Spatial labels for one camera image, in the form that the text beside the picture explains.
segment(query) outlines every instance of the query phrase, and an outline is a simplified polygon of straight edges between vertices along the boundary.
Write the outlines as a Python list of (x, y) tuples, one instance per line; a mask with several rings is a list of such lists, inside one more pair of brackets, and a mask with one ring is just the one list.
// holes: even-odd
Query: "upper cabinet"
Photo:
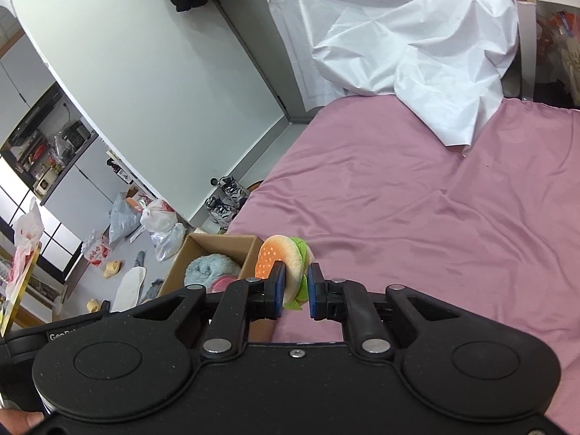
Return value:
[(0, 145), (8, 139), (28, 110), (28, 105), (0, 66)]
[(30, 108), (54, 83), (50, 70), (44, 65), (26, 36), (21, 37), (8, 49), (0, 59), (0, 63)]

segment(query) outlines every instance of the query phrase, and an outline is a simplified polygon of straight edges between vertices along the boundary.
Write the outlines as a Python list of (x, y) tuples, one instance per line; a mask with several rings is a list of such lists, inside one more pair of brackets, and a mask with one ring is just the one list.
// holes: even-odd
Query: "pink bed sheet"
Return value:
[[(504, 100), (464, 158), (395, 96), (324, 108), (230, 228), (308, 241), (327, 278), (402, 283), (533, 334), (563, 378), (548, 415), (580, 433), (580, 112)], [(276, 341), (338, 341), (285, 311)]]

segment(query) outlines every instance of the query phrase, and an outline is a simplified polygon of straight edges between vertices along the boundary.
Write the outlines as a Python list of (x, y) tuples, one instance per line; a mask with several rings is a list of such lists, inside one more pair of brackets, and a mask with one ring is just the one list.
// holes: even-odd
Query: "brown cardboard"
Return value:
[[(173, 261), (173, 266), (163, 286), (161, 286), (161, 290), (159, 290), (159, 296), (164, 296), (183, 287), (187, 266), (196, 258), (212, 253), (221, 253), (238, 263), (242, 267), (238, 279), (253, 277), (257, 256), (263, 243), (254, 235), (191, 233), (186, 237), (181, 250)], [(275, 321), (252, 322), (248, 339), (251, 341), (270, 341), (275, 326)]]

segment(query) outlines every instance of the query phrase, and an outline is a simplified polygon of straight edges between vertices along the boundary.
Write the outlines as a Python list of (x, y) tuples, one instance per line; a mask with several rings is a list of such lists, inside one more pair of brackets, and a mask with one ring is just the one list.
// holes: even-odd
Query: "sneaker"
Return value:
[(225, 204), (219, 197), (210, 196), (205, 200), (205, 208), (210, 213), (214, 222), (218, 223), (220, 227), (227, 229), (231, 222), (238, 214), (238, 210), (234, 206)]
[(219, 180), (212, 178), (211, 183), (213, 186), (219, 185), (227, 197), (238, 207), (244, 206), (248, 196), (250, 196), (249, 191), (238, 183), (234, 177), (221, 177)]

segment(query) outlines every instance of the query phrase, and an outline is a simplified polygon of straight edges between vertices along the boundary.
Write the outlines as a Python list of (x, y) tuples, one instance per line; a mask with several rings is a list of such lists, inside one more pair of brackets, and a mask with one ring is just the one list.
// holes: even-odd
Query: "kitchen cabinet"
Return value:
[(73, 165), (60, 180), (45, 207), (68, 230), (85, 241), (93, 229), (105, 232), (110, 224), (112, 201)]
[(30, 108), (54, 83), (50, 70), (26, 36), (8, 49), (0, 63)]
[(0, 66), (0, 145), (8, 139), (27, 112), (28, 105)]
[(115, 201), (120, 192), (127, 191), (129, 185), (121, 180), (107, 165), (108, 146), (99, 138), (79, 157), (75, 166), (109, 200)]

